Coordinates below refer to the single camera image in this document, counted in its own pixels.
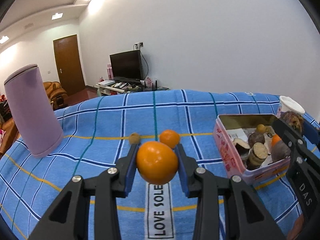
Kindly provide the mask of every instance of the ceiling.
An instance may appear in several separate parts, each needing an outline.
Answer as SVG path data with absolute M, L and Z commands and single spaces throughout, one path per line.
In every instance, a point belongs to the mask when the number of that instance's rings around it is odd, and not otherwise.
M 42 26 L 79 18 L 90 0 L 15 0 L 0 22 L 0 38 L 8 36 L 9 41 Z M 63 17 L 52 21 L 55 13 Z

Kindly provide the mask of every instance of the television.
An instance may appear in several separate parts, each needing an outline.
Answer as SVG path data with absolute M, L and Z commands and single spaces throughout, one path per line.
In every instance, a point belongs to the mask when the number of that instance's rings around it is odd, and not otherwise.
M 115 78 L 143 80 L 140 50 L 110 55 L 112 73 Z

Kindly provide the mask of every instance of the purple tumbler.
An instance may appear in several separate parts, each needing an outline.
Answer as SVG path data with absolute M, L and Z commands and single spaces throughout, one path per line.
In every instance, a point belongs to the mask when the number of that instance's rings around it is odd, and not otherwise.
M 44 90 L 37 64 L 12 73 L 4 82 L 12 117 L 31 154 L 42 158 L 62 141 L 63 131 Z

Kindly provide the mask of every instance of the blue plaid tablecloth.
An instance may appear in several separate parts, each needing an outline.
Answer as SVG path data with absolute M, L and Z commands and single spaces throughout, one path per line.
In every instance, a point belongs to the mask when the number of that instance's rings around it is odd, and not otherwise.
M 225 167 L 212 136 L 218 114 L 274 114 L 279 97 L 268 94 L 215 94 L 190 90 L 132 93 L 94 98 L 55 111 L 65 137 L 49 156 L 35 159 L 23 139 L 18 139 L 0 160 L 0 212 L 18 239 L 27 239 L 45 210 L 70 178 L 97 176 L 115 166 L 130 148 L 128 136 L 137 132 L 142 143 L 157 140 L 166 129 L 181 136 L 188 156 L 215 175 L 226 177 Z M 304 116 L 314 126 L 316 121 Z M 309 141 L 308 148 L 319 157 Z M 260 199 L 287 234 L 301 214 L 285 172 L 254 185 Z M 196 199 L 182 193 L 179 176 L 164 185 L 162 225 L 151 217 L 150 201 L 157 189 L 136 173 L 132 192 L 117 199 L 123 240 L 157 238 L 192 239 Z M 220 203 L 220 239 L 225 238 L 223 200 Z M 94 198 L 91 199 L 89 239 L 93 240 Z

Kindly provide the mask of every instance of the white fabric label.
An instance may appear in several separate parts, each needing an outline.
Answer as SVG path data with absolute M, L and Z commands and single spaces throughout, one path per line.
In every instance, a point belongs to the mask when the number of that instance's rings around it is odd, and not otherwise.
M 174 239 L 173 214 L 169 183 L 146 188 L 146 239 Z

